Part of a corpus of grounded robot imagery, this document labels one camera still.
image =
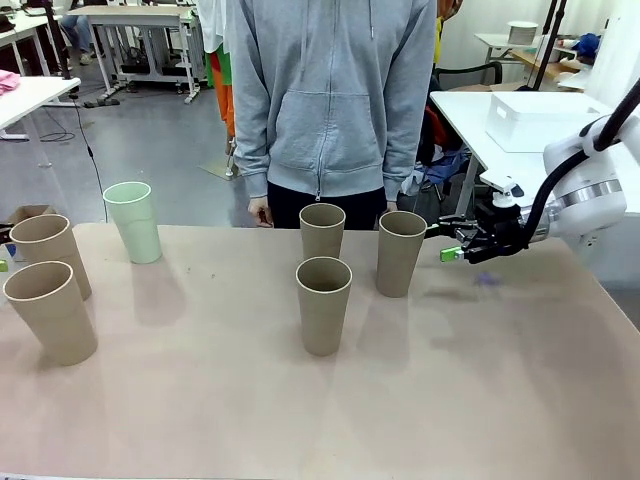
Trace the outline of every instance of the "person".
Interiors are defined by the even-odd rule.
[[[71,47],[80,51],[80,65],[90,65],[91,58],[91,31],[89,19],[86,15],[65,15],[60,20],[60,27],[67,34]]]
[[[228,5],[235,161],[256,224],[299,228],[322,201],[372,229],[415,164],[437,0]]]

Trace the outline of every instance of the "hoodie pocket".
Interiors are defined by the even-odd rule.
[[[310,170],[318,161],[326,134],[329,95],[288,90],[276,119],[271,161]]]
[[[336,94],[322,153],[324,169],[348,172],[382,164],[368,95]]]

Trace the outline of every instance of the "light green cup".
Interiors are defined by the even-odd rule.
[[[158,224],[151,203],[151,187],[142,182],[124,182],[104,191],[109,215],[133,263],[152,263],[162,256]]]

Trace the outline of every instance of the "hand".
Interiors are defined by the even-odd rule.
[[[397,212],[397,211],[398,211],[398,205],[396,204],[396,202],[387,202],[387,209],[384,211],[384,213]]]
[[[256,222],[256,226],[273,228],[273,217],[267,197],[252,198],[249,201],[249,213]]]

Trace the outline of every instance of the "white storage box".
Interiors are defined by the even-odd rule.
[[[538,24],[533,22],[509,22],[509,44],[531,45],[536,38]]]
[[[609,113],[580,93],[499,92],[491,98],[486,132],[505,152],[543,152]]]

